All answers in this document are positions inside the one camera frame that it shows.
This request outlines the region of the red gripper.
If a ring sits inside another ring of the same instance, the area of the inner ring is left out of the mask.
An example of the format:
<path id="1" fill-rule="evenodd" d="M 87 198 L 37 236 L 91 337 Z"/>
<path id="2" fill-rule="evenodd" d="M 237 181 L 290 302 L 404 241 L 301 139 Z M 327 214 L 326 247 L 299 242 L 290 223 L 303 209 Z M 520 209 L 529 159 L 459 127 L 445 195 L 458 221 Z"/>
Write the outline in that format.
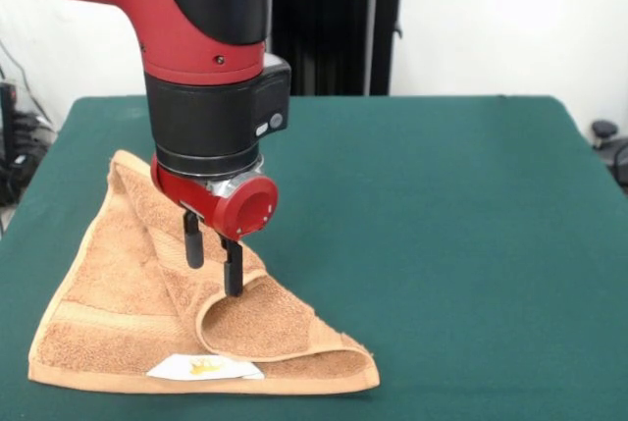
<path id="1" fill-rule="evenodd" d="M 238 241 L 257 233 L 272 219 L 278 203 L 276 184 L 253 170 L 217 183 L 204 183 L 166 170 L 156 158 L 150 163 L 151 180 L 183 214 L 185 258 L 191 269 L 204 264 L 203 236 L 198 218 L 221 237 L 226 251 L 224 288 L 227 296 L 243 290 L 242 247 Z"/>

